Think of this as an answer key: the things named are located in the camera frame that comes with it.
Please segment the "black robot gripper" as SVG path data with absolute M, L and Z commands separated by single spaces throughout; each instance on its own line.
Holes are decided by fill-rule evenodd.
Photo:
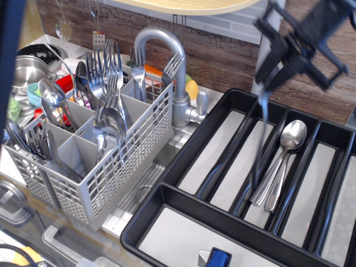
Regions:
M 270 42 L 270 52 L 255 74 L 256 83 L 263 82 L 264 92 L 274 92 L 295 74 L 306 74 L 322 90 L 327 90 L 348 66 L 330 50 L 327 39 L 342 23 L 349 19 L 355 26 L 355 1 L 319 1 L 313 9 L 298 21 L 287 11 L 283 18 L 293 30 Z M 337 69 L 328 78 L 312 63 L 316 52 L 323 54 Z

